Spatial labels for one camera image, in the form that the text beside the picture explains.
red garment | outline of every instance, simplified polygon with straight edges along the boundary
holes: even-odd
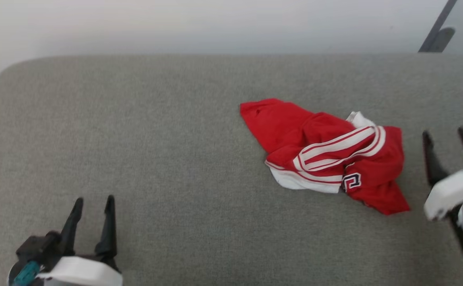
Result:
[[[240,114],[281,186],[328,193],[342,186],[383,214],[410,209],[394,181],[403,169],[401,129],[376,126],[360,112],[343,120],[278,99],[242,103]]]

teal object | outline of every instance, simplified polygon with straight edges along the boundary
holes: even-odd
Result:
[[[17,286],[28,286],[35,280],[40,271],[41,266],[35,261],[30,261],[14,278],[14,284]]]

white plastic part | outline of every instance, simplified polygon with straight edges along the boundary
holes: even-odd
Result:
[[[63,285],[65,282],[81,286],[122,286],[122,275],[108,265],[82,257],[62,257],[48,273],[40,273],[46,286]]]
[[[443,219],[449,210],[463,203],[463,170],[436,183],[424,204],[427,219]]]

red fabric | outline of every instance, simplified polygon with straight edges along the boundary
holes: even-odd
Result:
[[[346,120],[278,99],[242,103],[240,114],[274,171],[293,172],[304,186],[342,185],[351,198],[386,215],[409,210],[394,181],[404,162],[399,128],[355,128]],[[335,181],[336,176],[342,181]]]

gray table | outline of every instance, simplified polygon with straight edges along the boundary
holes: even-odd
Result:
[[[293,101],[403,129],[398,179],[411,212],[386,217],[345,194],[287,190],[239,103]],[[76,250],[90,252],[108,194],[126,285],[459,285],[446,223],[423,213],[420,134],[463,167],[463,58],[81,56],[0,74],[0,285],[15,249],[61,229],[85,198]]]

